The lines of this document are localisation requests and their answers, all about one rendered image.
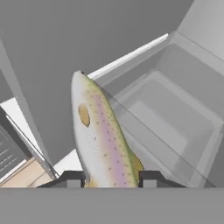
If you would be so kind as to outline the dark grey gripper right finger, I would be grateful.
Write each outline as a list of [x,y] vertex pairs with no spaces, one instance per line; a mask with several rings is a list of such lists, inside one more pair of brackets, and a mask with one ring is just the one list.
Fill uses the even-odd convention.
[[140,171],[139,188],[185,188],[177,182],[165,178],[160,171]]

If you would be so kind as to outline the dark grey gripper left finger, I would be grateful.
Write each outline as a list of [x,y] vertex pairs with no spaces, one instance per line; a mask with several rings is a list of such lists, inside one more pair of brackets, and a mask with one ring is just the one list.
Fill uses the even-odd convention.
[[59,178],[39,185],[38,188],[83,188],[85,174],[83,171],[64,171]]

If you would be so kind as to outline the silver pink spotted fish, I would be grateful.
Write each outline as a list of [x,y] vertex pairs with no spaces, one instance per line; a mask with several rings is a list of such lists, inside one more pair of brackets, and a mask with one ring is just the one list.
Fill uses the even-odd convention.
[[141,160],[99,86],[82,71],[71,82],[73,133],[86,188],[136,188]]

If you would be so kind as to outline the translucent door shelf bin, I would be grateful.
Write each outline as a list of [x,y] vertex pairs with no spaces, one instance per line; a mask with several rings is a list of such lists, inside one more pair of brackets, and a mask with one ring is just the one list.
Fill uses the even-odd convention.
[[155,164],[182,186],[214,187],[209,178],[224,120],[158,71],[128,86],[104,87],[127,141],[145,168]]

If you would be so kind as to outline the beige wooden cupboard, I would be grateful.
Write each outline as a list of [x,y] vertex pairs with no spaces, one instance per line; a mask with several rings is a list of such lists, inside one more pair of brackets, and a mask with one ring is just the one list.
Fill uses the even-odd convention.
[[36,188],[53,180],[34,157],[0,184],[1,188]]

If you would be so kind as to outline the dark grey appliance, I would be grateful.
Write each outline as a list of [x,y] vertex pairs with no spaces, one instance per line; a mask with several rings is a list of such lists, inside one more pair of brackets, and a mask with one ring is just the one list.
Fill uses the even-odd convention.
[[11,170],[31,157],[24,141],[0,107],[0,183],[7,179]]

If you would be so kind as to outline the white door seal strip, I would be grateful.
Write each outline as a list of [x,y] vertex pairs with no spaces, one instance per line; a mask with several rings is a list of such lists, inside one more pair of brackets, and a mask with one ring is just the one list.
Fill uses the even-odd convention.
[[128,62],[129,60],[134,59],[136,56],[145,53],[146,51],[150,50],[152,47],[160,44],[161,42],[165,41],[169,37],[169,34],[166,33],[154,40],[152,40],[150,43],[147,43],[145,45],[142,45],[138,47],[136,50],[129,52],[122,56],[121,58],[112,61],[111,63],[107,64],[106,66],[103,66],[99,68],[98,70],[90,73],[87,77],[91,80],[96,80],[97,78],[103,76],[105,73],[110,72],[111,70],[119,67],[120,65],[124,64],[125,62]]

